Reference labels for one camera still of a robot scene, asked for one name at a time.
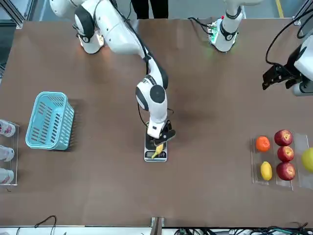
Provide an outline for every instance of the person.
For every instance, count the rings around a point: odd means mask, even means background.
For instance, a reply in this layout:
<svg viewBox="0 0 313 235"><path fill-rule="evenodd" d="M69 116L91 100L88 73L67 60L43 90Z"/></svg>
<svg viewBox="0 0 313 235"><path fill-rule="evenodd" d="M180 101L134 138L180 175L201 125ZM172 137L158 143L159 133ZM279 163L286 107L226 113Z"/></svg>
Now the person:
<svg viewBox="0 0 313 235"><path fill-rule="evenodd" d="M131 0L137 19L149 18L148 0ZM150 0L155 19L168 18L168 0Z"/></svg>

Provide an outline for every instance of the brown table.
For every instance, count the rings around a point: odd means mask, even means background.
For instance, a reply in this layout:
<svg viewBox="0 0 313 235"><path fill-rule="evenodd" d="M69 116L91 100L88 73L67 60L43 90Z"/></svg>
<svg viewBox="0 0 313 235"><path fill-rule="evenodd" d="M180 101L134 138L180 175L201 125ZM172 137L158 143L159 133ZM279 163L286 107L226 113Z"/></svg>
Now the brown table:
<svg viewBox="0 0 313 235"><path fill-rule="evenodd" d="M26 22L0 86L1 118L22 126L19 185L0 194L0 224L33 225L55 214L59 225L148 226L152 216L164 216L167 226L312 227L313 191L263 187L251 178L251 135L283 128L313 134L313 98L297 98L283 84L261 86L266 49L289 21L243 20L227 54L188 20L139 22L170 78L177 136L163 164L143 160L134 94L145 74L139 56L109 48L88 55L70 23ZM300 43L297 29L283 34L271 60L286 61ZM75 109L69 151L25 144L41 91L64 92Z"/></svg>

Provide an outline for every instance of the red apple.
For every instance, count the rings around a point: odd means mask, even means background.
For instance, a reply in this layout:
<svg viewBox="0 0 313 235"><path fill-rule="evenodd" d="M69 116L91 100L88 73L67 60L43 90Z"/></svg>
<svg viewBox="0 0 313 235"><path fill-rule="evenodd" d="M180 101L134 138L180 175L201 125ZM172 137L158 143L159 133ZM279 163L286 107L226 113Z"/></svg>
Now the red apple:
<svg viewBox="0 0 313 235"><path fill-rule="evenodd" d="M292 143L292 133L289 130L280 130L276 132L274 140L279 146L287 146Z"/></svg>
<svg viewBox="0 0 313 235"><path fill-rule="evenodd" d="M295 168L291 163L280 163L276 167L276 172L282 180L292 180L295 177Z"/></svg>
<svg viewBox="0 0 313 235"><path fill-rule="evenodd" d="M294 157L293 149L289 146L281 146L277 150L277 156L282 162L290 162Z"/></svg>

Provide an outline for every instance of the blue plastic basket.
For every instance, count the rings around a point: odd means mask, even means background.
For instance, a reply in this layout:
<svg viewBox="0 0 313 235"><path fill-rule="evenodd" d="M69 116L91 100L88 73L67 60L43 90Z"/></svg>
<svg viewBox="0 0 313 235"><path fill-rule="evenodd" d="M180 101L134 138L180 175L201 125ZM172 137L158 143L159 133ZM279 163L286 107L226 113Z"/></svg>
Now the blue plastic basket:
<svg viewBox="0 0 313 235"><path fill-rule="evenodd" d="M74 109L61 92L41 92L35 100L26 133L30 148L65 150L68 147Z"/></svg>

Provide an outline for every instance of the white bottle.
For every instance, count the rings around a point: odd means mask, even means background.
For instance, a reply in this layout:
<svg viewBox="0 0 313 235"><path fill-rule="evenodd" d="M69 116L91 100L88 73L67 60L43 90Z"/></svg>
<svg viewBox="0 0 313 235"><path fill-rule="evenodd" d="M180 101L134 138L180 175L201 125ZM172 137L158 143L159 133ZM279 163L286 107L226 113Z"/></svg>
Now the white bottle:
<svg viewBox="0 0 313 235"><path fill-rule="evenodd" d="M0 185L10 184L13 178L14 178L13 171L0 168Z"/></svg>
<svg viewBox="0 0 313 235"><path fill-rule="evenodd" d="M0 145L0 160L4 160L5 162L9 162L14 157L14 150L13 148L4 147Z"/></svg>
<svg viewBox="0 0 313 235"><path fill-rule="evenodd" d="M0 134L11 137L15 133L15 126L5 120L0 119Z"/></svg>

